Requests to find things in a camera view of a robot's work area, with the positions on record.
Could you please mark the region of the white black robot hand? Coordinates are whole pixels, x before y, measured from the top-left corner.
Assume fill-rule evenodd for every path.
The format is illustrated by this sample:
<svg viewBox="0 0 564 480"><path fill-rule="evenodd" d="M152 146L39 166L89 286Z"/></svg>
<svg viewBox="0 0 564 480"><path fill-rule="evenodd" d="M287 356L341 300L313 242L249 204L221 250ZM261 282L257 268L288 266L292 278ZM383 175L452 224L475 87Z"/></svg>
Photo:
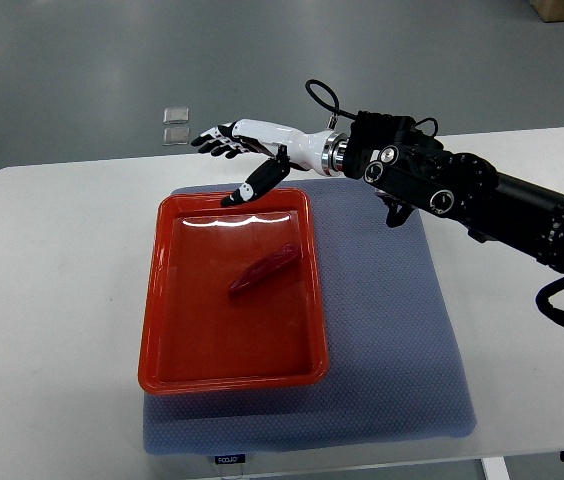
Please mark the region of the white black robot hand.
<svg viewBox="0 0 564 480"><path fill-rule="evenodd" d="M317 133L304 133L301 130L270 122L251 119L238 120L214 126L190 144L199 147L198 152L227 159L251 153L245 145L233 138L255 146L261 146L275 154L279 146L287 148L287 154L279 152L275 157L262 163L236 190L220 201L221 207L232 207L253 202L279 185L290 173L292 164L303 170L313 170L322 176L338 176L334 155L347 136L331 129Z"/></svg>

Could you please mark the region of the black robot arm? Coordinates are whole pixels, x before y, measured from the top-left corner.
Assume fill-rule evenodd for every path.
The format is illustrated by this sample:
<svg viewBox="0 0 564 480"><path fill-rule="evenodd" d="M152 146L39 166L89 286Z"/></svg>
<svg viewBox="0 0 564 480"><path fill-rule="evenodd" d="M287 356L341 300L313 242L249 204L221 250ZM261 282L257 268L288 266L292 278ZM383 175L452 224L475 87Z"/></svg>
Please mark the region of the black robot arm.
<svg viewBox="0 0 564 480"><path fill-rule="evenodd" d="M422 210L462 224L484 243L498 241L561 273L536 295L538 310L564 328L564 194L498 172L471 153L453 153L425 132L420 121L341 109L334 91L309 79L307 92L322 88L330 97L312 99L330 113L325 130L306 134L292 127L250 119L214 126L192 140L202 154L266 156L224 207L253 202L280 184L291 170L323 176L342 174L372 186L388 209L386 224L403 225Z"/></svg>

